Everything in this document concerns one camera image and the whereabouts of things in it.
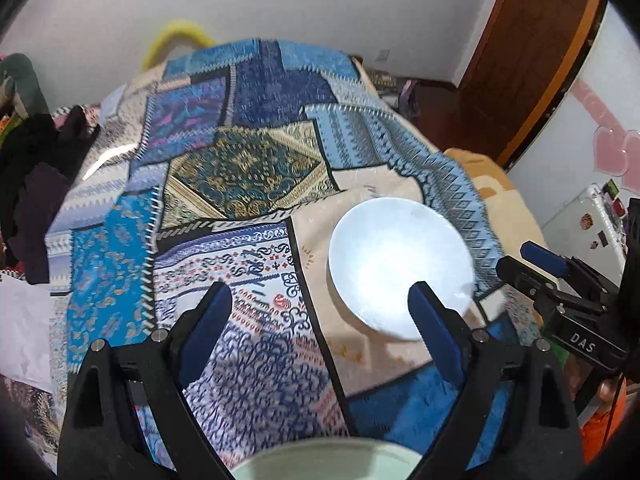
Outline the person's hand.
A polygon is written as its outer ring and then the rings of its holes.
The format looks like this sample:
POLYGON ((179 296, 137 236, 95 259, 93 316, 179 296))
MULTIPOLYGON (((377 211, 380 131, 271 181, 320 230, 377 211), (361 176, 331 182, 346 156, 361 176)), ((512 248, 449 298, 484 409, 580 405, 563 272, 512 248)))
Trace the person's hand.
POLYGON ((616 394, 622 391, 620 376, 614 376, 574 356, 567 360, 565 371, 577 414, 582 414, 589 405, 594 405, 598 413, 608 412, 616 394))

